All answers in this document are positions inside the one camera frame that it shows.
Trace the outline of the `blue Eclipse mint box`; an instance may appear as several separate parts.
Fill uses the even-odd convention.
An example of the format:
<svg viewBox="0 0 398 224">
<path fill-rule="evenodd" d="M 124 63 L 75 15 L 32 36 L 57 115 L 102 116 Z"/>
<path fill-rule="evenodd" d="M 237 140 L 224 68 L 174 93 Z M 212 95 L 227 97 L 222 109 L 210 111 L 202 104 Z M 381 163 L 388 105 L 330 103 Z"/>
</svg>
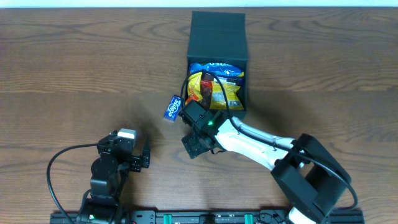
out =
<svg viewBox="0 0 398 224">
<path fill-rule="evenodd" d="M 180 111 L 182 106 L 182 99 L 179 96 L 174 95 L 165 110 L 164 118 L 169 121 L 175 121 L 178 116 L 178 112 Z"/>
</svg>

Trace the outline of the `yellow Hacks candy bag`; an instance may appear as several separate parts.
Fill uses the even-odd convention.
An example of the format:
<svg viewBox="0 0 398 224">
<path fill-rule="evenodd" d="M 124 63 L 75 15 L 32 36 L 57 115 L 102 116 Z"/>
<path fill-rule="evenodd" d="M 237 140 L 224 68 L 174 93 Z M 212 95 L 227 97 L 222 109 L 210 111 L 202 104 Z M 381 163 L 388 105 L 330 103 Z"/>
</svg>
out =
<svg viewBox="0 0 398 224">
<path fill-rule="evenodd" d="M 211 102 L 210 109 L 211 110 L 225 110 L 226 105 L 228 105 L 231 110 L 243 110 L 244 107 L 237 96 L 237 91 L 240 89 L 240 86 L 230 84 L 228 82 L 223 82 L 222 86 L 226 93 L 226 98 L 228 101 L 224 100 L 224 94 L 221 89 L 220 84 L 217 81 L 212 81 L 212 94 L 211 94 Z"/>
</svg>

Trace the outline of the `yellow orange snack packet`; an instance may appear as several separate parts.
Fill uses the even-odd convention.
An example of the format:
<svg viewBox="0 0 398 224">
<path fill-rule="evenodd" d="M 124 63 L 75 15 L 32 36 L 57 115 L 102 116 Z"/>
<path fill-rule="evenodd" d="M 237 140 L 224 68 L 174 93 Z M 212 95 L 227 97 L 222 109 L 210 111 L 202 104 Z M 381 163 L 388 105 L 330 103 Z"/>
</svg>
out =
<svg viewBox="0 0 398 224">
<path fill-rule="evenodd" d="M 194 73 L 190 75 L 187 83 L 188 97 L 185 103 L 188 104 L 190 101 L 201 101 L 203 99 L 201 95 L 201 76 L 202 72 Z"/>
</svg>

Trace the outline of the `red Hacks candy bag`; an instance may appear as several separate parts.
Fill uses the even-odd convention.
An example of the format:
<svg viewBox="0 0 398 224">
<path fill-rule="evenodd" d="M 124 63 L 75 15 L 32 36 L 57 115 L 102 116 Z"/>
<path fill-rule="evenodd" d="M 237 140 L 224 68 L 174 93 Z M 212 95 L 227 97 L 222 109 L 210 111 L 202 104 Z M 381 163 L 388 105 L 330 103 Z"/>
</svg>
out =
<svg viewBox="0 0 398 224">
<path fill-rule="evenodd" d="M 201 80 L 200 93 L 202 96 L 202 100 L 200 101 L 200 103 L 205 109 L 210 108 L 212 92 L 213 92 L 212 81 L 211 80 Z"/>
</svg>

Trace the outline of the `dark green box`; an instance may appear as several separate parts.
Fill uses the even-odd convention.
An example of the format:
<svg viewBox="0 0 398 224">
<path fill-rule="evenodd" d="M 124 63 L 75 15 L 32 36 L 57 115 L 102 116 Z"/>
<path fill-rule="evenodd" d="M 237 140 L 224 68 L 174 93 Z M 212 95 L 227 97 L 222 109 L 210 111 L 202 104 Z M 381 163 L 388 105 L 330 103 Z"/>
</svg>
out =
<svg viewBox="0 0 398 224">
<path fill-rule="evenodd" d="M 226 63 L 244 72 L 242 86 L 237 92 L 244 109 L 231 111 L 231 114 L 239 119 L 243 119 L 247 113 L 248 60 L 244 14 L 192 12 L 187 65 L 209 62 Z"/>
</svg>

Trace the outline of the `dark blue chocolate bar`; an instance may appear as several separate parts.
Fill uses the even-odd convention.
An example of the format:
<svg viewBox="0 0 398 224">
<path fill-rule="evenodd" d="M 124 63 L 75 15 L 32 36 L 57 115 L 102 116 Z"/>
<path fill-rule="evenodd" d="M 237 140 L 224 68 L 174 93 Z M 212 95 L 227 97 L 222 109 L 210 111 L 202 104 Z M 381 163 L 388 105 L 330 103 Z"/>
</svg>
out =
<svg viewBox="0 0 398 224">
<path fill-rule="evenodd" d="M 221 82 L 228 83 L 230 85 L 242 86 L 244 83 L 243 77 L 218 77 Z"/>
</svg>

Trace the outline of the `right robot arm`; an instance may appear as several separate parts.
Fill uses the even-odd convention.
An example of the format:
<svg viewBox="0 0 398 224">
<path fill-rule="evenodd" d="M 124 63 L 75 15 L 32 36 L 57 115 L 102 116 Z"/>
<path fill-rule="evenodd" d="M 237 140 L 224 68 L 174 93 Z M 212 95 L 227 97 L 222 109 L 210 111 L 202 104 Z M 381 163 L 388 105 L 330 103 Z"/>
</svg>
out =
<svg viewBox="0 0 398 224">
<path fill-rule="evenodd" d="M 283 138 L 244 124 L 229 110 L 212 113 L 196 101 L 178 114 L 192 129 L 182 139 L 194 159 L 205 152 L 235 152 L 269 169 L 292 204 L 290 223 L 321 223 L 345 190 L 354 192 L 351 177 L 313 136 Z"/>
</svg>

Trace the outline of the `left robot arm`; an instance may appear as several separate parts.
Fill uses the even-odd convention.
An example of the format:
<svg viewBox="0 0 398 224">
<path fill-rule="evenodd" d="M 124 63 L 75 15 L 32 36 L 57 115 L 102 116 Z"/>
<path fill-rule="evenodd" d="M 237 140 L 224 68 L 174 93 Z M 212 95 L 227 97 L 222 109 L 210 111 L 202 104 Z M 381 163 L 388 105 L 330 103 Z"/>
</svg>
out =
<svg viewBox="0 0 398 224">
<path fill-rule="evenodd" d="M 135 156 L 136 131 L 122 128 L 113 131 L 97 144 L 99 158 L 91 165 L 91 189 L 87 191 L 76 217 L 77 223 L 130 223 L 129 210 L 121 196 L 130 172 L 140 172 L 150 165 L 146 143 L 142 154 Z"/>
</svg>

